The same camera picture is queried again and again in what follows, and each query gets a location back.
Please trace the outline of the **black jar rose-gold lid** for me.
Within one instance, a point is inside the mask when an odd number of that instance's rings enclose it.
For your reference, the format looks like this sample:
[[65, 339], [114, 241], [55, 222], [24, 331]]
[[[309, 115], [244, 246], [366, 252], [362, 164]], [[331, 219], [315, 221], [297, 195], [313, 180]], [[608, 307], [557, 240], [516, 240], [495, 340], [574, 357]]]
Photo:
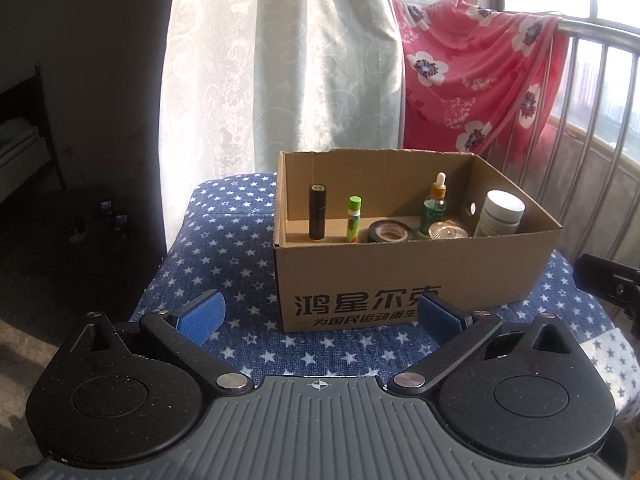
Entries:
[[468, 231], [453, 221], [439, 221], [432, 223], [427, 229], [431, 240], [464, 240], [469, 237]]

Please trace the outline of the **black electrical tape roll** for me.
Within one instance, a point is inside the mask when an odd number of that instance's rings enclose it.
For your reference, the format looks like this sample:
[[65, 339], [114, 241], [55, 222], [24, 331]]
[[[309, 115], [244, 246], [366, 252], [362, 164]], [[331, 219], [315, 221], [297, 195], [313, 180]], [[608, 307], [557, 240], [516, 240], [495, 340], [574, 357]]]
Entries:
[[378, 220], [368, 229], [369, 243], [401, 243], [413, 239], [413, 229], [397, 220]]

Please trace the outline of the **white green-label pill bottle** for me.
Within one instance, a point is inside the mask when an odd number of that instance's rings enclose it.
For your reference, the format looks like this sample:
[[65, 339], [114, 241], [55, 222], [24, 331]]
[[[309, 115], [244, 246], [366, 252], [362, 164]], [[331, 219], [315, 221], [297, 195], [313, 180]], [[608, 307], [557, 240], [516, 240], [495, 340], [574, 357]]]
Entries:
[[511, 193], [501, 190], [487, 192], [480, 218], [475, 228], [475, 237], [515, 234], [524, 216], [524, 202]]

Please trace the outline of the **green glass dropper bottle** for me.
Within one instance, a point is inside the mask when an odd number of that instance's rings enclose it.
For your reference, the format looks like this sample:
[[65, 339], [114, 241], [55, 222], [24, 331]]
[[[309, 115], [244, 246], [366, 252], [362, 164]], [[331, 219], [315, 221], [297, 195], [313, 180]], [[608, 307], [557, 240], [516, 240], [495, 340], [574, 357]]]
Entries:
[[428, 235], [428, 229], [436, 222], [441, 222], [446, 211], [446, 174], [439, 172], [431, 186], [430, 195], [423, 201], [419, 232]]

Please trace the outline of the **green lip balm tube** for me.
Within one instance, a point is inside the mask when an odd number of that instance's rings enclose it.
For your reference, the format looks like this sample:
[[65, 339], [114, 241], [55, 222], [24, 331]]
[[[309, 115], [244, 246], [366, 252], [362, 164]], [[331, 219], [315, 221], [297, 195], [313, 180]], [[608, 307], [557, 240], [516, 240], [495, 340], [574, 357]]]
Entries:
[[361, 217], [361, 205], [362, 199], [360, 196], [352, 195], [348, 199], [348, 219], [346, 240], [349, 243], [357, 243], [360, 230], [360, 217]]

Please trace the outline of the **brown cardboard box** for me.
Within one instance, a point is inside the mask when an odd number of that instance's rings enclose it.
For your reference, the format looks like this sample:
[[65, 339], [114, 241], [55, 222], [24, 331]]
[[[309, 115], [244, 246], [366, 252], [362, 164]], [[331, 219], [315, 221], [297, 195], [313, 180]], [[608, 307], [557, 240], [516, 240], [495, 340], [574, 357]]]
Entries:
[[[464, 240], [401, 243], [346, 240], [348, 199], [362, 199], [360, 226], [397, 220], [418, 228], [423, 201], [446, 174], [446, 216]], [[311, 240], [309, 188], [326, 187], [326, 232]], [[490, 190], [518, 186], [473, 154], [408, 150], [281, 153], [274, 213], [274, 264], [280, 318], [288, 333], [403, 323], [421, 296], [434, 294], [464, 310], [524, 300], [562, 228], [530, 197], [515, 234], [475, 237]]]

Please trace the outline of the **black cylindrical tube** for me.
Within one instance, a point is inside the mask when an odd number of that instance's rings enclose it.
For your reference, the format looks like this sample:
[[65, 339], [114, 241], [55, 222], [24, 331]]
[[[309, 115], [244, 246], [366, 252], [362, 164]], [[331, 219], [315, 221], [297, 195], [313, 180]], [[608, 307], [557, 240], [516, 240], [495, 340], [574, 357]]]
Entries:
[[311, 240], [322, 240], [326, 232], [326, 187], [312, 184], [309, 188], [309, 226]]

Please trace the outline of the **pink floral cloth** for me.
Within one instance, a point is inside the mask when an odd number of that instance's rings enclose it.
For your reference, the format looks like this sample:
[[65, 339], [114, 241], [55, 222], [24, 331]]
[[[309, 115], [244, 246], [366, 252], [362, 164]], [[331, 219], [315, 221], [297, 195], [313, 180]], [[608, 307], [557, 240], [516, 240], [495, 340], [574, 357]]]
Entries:
[[480, 154], [497, 143], [524, 162], [562, 79], [568, 38], [559, 18], [463, 0], [393, 6], [405, 55], [405, 148]]

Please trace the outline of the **metal window railing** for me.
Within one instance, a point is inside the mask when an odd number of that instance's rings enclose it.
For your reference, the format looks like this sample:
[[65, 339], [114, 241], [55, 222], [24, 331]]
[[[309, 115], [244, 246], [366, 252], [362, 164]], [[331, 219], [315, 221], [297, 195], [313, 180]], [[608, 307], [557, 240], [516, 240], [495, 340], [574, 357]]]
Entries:
[[559, 18], [568, 38], [548, 120], [524, 162], [491, 143], [485, 157], [563, 223], [562, 254], [639, 260], [639, 39]]

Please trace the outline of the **white patterned curtain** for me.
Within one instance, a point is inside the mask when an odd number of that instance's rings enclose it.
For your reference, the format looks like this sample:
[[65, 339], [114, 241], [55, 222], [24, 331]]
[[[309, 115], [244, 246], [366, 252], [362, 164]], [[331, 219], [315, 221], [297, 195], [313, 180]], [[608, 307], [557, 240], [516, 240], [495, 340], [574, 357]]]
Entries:
[[172, 0], [160, 192], [172, 243], [194, 188], [283, 151], [398, 148], [404, 62], [392, 0]]

